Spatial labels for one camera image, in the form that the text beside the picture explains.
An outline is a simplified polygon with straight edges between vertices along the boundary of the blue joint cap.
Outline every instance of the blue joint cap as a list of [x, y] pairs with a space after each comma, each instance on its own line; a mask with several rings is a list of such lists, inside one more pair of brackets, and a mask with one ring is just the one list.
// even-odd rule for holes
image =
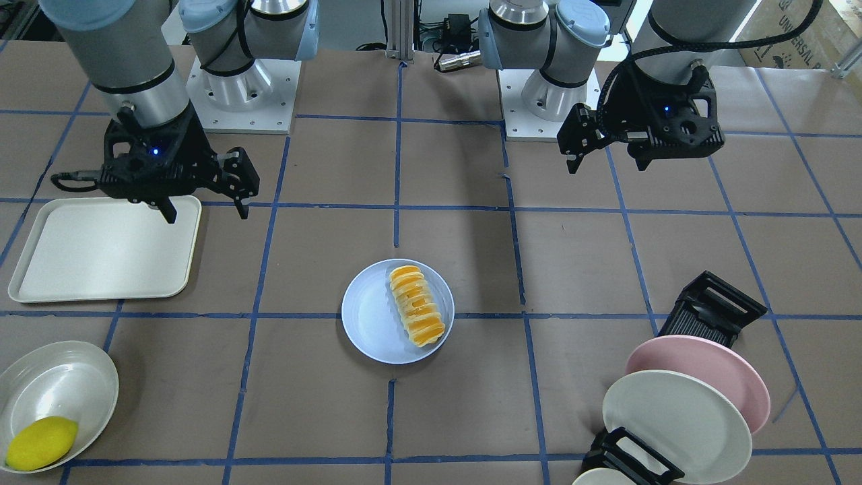
[[179, 18], [189, 34], [203, 32], [221, 22], [236, 7], [237, 0], [179, 0]]
[[590, 47], [604, 47], [610, 34], [608, 14], [590, 0], [560, 0], [557, 18], [563, 28]]
[[296, 60], [312, 60], [317, 55], [320, 29], [317, 27], [317, 0], [309, 0], [309, 11], [305, 17], [303, 37], [299, 40]]
[[488, 9], [479, 11], [479, 50], [482, 52], [482, 65], [488, 69], [503, 69], [500, 52], [497, 50], [497, 40], [494, 39], [494, 29], [488, 18]]
[[86, 32], [108, 27], [132, 9], [134, 0], [39, 0], [45, 16], [57, 27]]

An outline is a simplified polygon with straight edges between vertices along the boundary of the pink plate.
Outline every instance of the pink plate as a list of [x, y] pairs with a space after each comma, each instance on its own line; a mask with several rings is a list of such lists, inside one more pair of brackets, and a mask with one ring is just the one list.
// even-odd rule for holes
[[626, 374], [672, 370], [706, 382], [736, 406], [752, 434], [769, 420], [770, 399], [763, 379], [739, 354], [718, 343], [688, 335], [647, 340], [628, 358]]

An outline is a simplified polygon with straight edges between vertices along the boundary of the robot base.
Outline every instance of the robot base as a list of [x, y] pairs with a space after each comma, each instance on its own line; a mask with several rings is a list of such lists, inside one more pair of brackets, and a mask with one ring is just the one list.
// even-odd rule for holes
[[[563, 122], [539, 118], [527, 108], [521, 98], [521, 91], [533, 70], [503, 69], [497, 73], [500, 80], [503, 117], [506, 120], [506, 139], [516, 142], [556, 142], [557, 132], [563, 126]], [[590, 80], [587, 81], [588, 95], [584, 100], [585, 104], [596, 106], [599, 87], [596, 71], [593, 71], [590, 73]]]
[[272, 75], [272, 100], [266, 106], [250, 111], [227, 111], [216, 106], [203, 88], [201, 61], [195, 58], [185, 85], [191, 103], [207, 133], [252, 133], [289, 135], [297, 99], [299, 71], [297, 60], [259, 60]]

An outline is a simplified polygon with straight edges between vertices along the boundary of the black electrical device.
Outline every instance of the black electrical device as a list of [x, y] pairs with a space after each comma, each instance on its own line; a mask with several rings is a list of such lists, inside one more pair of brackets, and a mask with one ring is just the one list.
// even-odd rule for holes
[[463, 54], [472, 50], [472, 28], [467, 14], [449, 14], [443, 21], [440, 44], [444, 54]]

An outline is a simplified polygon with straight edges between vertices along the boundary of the metal post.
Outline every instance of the metal post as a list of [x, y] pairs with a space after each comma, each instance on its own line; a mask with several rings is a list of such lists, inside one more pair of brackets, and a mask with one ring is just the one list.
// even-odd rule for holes
[[389, 43], [386, 55], [413, 62], [413, 0], [390, 0]]
[[850, 70], [853, 69], [853, 66], [855, 66], [859, 60], [862, 60], [862, 39], [859, 39], [856, 42], [856, 45], [850, 49], [850, 52], [845, 54], [841, 60], [836, 62], [835, 67], [829, 71], [832, 73], [833, 78], [846, 78], [847, 75], [850, 74]]

